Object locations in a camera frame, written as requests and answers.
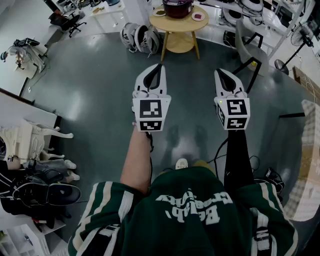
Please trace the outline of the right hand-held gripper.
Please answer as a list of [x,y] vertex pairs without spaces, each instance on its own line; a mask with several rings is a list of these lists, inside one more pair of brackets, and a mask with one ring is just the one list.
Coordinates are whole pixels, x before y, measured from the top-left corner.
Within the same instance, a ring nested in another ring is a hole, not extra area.
[[216,96],[214,103],[216,114],[224,130],[245,130],[248,126],[251,109],[248,97],[237,97],[235,94],[244,92],[241,80],[233,73],[218,68],[214,71]]

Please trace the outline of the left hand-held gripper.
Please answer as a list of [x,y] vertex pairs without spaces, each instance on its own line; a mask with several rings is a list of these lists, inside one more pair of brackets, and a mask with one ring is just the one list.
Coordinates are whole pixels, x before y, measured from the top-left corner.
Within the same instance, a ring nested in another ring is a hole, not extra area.
[[165,95],[167,93],[165,66],[154,64],[147,67],[136,78],[134,89],[132,109],[137,130],[139,132],[162,131],[172,100],[170,95]]

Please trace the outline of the dark red rice cooker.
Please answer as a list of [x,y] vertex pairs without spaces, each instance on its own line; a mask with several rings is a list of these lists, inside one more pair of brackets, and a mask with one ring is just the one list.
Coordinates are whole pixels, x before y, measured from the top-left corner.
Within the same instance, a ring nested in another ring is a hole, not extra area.
[[165,14],[174,19],[186,17],[193,7],[194,0],[162,0]]

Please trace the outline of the person's left forearm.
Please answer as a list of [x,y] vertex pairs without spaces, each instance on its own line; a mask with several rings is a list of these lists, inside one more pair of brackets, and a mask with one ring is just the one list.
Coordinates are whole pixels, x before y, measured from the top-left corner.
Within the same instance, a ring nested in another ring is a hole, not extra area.
[[146,195],[151,181],[151,144],[147,134],[133,127],[120,182]]

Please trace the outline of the person's right forearm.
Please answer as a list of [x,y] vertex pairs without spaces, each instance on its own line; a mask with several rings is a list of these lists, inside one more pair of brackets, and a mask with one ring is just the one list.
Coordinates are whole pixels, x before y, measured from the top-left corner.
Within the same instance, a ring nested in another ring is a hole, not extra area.
[[254,183],[244,130],[229,130],[224,170],[224,188],[229,194]]

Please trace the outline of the grey chair with black legs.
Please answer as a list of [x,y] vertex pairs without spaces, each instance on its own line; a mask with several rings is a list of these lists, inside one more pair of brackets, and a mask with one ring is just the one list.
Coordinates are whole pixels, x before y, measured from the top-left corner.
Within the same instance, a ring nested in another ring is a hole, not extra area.
[[232,73],[235,75],[246,67],[253,71],[253,76],[246,89],[247,94],[258,75],[265,77],[269,73],[268,55],[261,49],[263,38],[261,34],[248,29],[242,20],[236,21],[234,42],[237,53],[232,58],[236,59],[239,56],[241,66]]

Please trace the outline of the round wooden side table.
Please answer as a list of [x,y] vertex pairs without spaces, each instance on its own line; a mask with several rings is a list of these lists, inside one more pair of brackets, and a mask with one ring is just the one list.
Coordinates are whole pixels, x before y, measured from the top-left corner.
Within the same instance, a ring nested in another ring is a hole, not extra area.
[[[195,21],[192,19],[193,12],[203,12],[205,19]],[[158,30],[164,31],[161,61],[165,58],[166,51],[182,54],[195,49],[197,59],[200,59],[200,52],[195,32],[203,29],[209,23],[208,13],[201,7],[195,5],[191,13],[184,18],[172,18],[165,16],[149,17],[149,22]]]

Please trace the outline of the white plate with red food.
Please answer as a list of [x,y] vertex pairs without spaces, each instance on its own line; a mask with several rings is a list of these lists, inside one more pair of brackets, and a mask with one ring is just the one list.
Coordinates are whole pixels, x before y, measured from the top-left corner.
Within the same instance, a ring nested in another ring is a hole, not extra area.
[[195,11],[192,13],[191,17],[194,21],[200,22],[206,18],[206,15],[201,11]]

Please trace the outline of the white desk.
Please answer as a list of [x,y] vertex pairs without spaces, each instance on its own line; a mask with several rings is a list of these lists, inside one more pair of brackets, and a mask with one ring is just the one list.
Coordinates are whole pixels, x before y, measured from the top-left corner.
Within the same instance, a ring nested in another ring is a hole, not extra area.
[[[104,6],[105,9],[102,11],[102,12],[98,12],[98,13],[92,13],[92,11],[95,9],[95,8],[98,8],[98,7],[102,7]],[[101,24],[99,23],[98,21],[98,16],[102,16],[102,15],[110,15],[112,20],[113,20],[113,23],[115,26],[118,25],[118,21],[117,19],[114,17],[114,14],[117,14],[117,13],[121,13],[123,18],[124,18],[124,21],[125,22],[128,22],[129,21],[129,18],[128,18],[128,15],[127,15],[127,12],[126,12],[126,6],[124,4],[124,1],[123,0],[119,0],[119,2],[117,2],[116,4],[114,5],[108,5],[107,2],[101,2],[99,3],[97,6],[93,7],[92,10],[90,11],[90,15],[89,17],[90,18],[93,18],[97,25],[99,25],[100,27]]]

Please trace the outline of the person's white shoe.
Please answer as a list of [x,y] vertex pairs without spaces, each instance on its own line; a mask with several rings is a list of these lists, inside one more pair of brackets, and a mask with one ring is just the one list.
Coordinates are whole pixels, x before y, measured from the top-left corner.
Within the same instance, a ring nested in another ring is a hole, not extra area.
[[188,161],[185,158],[180,158],[177,160],[176,164],[175,164],[175,169],[179,170],[179,169],[185,169],[188,168],[189,164]]

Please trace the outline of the black power adapter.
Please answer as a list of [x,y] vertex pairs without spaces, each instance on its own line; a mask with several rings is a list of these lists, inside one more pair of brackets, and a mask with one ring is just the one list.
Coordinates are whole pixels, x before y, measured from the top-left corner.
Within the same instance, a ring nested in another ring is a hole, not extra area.
[[281,176],[273,169],[268,168],[263,177],[258,177],[254,179],[256,184],[268,183],[275,186],[276,194],[279,200],[282,202],[283,197],[281,196],[281,192],[285,187],[285,183],[283,182]]

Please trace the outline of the black office chair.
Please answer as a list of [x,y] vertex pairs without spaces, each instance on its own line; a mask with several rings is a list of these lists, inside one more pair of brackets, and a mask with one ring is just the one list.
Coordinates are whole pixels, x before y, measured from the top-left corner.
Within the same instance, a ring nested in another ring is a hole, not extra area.
[[69,38],[72,38],[72,34],[74,33],[74,31],[81,32],[81,30],[79,29],[81,25],[87,24],[87,22],[78,23],[78,21],[80,20],[80,15],[74,15],[73,13],[69,18],[60,13],[54,12],[49,16],[48,19],[50,20],[51,25],[59,26],[64,32],[68,32]]

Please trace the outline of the white table with dark edge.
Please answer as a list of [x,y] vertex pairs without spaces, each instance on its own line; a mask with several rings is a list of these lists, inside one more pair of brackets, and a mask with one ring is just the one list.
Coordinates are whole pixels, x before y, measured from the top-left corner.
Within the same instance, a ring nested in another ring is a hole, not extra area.
[[62,118],[0,88],[0,127],[19,127],[23,119],[55,128]]

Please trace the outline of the white ornate chair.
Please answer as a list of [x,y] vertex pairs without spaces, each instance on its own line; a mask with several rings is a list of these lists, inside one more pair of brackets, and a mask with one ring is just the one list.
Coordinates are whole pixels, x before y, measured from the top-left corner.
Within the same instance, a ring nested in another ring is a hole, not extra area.
[[25,119],[20,126],[0,126],[0,160],[11,161],[14,156],[18,157],[21,163],[28,160],[63,159],[64,155],[49,153],[52,149],[46,146],[47,136],[64,139],[74,137],[72,133],[61,133],[59,127],[51,128]]

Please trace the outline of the pile of black gear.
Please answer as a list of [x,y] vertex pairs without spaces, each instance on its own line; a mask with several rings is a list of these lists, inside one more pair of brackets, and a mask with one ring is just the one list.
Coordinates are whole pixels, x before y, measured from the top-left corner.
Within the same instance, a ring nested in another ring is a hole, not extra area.
[[76,203],[81,190],[72,183],[80,180],[77,166],[64,159],[21,163],[0,160],[0,204],[11,215],[26,215],[38,220],[61,214],[59,207]]

